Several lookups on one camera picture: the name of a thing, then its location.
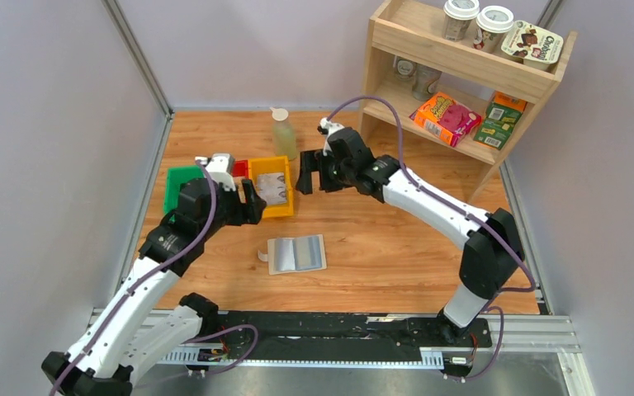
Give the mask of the white credit card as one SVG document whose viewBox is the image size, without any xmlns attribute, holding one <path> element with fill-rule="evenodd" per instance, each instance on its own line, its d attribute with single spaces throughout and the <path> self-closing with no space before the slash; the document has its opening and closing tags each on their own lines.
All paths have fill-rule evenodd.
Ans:
<svg viewBox="0 0 634 396">
<path fill-rule="evenodd" d="M 262 173 L 258 175 L 257 189 L 267 189 L 272 186 L 280 186 L 288 190 L 286 177 L 283 172 Z"/>
</svg>

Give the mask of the beige card holder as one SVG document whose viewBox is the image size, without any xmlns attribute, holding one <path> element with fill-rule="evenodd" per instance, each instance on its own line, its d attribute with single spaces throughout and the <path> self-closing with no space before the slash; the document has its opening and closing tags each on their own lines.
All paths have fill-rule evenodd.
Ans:
<svg viewBox="0 0 634 396">
<path fill-rule="evenodd" d="M 328 266 L 322 234 L 267 240 L 265 252 L 257 253 L 270 275 L 325 270 Z"/>
</svg>

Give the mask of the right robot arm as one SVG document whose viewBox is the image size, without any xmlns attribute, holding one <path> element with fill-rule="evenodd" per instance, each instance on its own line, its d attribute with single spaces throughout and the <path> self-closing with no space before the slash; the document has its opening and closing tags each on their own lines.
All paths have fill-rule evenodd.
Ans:
<svg viewBox="0 0 634 396">
<path fill-rule="evenodd" d="M 473 320 L 523 263 L 514 217 L 507 210 L 490 213 L 468 205 L 429 185 L 400 160 L 374 156 L 350 127 L 337 125 L 320 132 L 326 137 L 324 147 L 300 153 L 296 183 L 300 193 L 312 193 L 312 175 L 318 173 L 321 191 L 354 188 L 413 215 L 461 250 L 461 285 L 444 305 L 438 322 L 438 334 L 446 344 L 461 344 L 470 336 Z"/>
</svg>

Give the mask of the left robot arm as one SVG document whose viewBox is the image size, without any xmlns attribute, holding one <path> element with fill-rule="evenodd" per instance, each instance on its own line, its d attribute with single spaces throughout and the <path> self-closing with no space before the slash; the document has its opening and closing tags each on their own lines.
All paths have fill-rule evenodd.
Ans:
<svg viewBox="0 0 634 396">
<path fill-rule="evenodd" d="M 176 346 L 216 337 L 216 304 L 197 293 L 184 296 L 161 322 L 138 329 L 166 292 L 224 226 L 257 224 L 267 204 L 249 179 L 226 186 L 195 178 L 181 189 L 177 207 L 150 231 L 130 273 L 97 321 L 66 352 L 52 351 L 42 370 L 57 395 L 129 395 L 144 375 Z"/>
</svg>

